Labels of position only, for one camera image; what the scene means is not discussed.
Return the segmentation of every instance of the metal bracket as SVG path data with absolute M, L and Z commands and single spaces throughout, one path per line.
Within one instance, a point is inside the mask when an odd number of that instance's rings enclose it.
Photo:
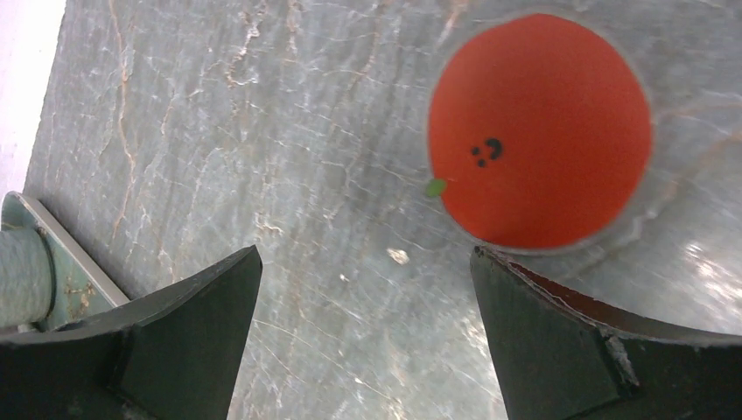
M 2 419 L 223 420 L 262 272 L 245 248 L 57 331 L 0 338 Z
M 643 318 L 483 248 L 471 270 L 510 420 L 742 418 L 742 337 Z
M 40 331 L 53 330 L 129 302 L 126 295 L 37 200 L 19 192 L 9 192 L 3 202 L 0 221 L 3 231 L 36 231 L 47 246 L 52 260 L 54 293 L 52 308 L 46 318 L 35 320 L 35 326 Z

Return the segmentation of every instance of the gray marble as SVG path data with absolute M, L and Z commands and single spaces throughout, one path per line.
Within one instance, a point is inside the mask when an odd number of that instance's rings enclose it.
M 425 125 L 453 52 L 529 10 L 625 53 L 656 141 L 605 233 L 513 258 L 742 332 L 736 0 L 68 0 L 25 191 L 133 298 L 257 244 L 232 419 L 506 418 Z

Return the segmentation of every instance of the white debris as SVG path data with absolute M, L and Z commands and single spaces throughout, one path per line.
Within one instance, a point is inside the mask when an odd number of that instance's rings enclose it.
M 410 262 L 407 252 L 403 249 L 387 248 L 387 254 L 389 254 L 389 256 L 399 265 L 404 265 Z

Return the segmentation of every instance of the green leaf fragment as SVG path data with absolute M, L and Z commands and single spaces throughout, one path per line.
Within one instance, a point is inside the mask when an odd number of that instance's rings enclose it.
M 432 179 L 428 183 L 428 186 L 425 187 L 425 195 L 431 198 L 439 197 L 443 193 L 443 191 L 445 191 L 446 185 L 447 184 L 445 183 L 444 179 Z

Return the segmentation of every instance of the black marking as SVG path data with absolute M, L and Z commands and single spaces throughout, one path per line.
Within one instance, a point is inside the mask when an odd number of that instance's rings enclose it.
M 502 143 L 500 140 L 496 138 L 488 138 L 485 140 L 485 144 L 492 148 L 492 153 L 489 154 L 489 158 L 491 160 L 495 160 L 496 158 L 499 158 L 502 154 Z

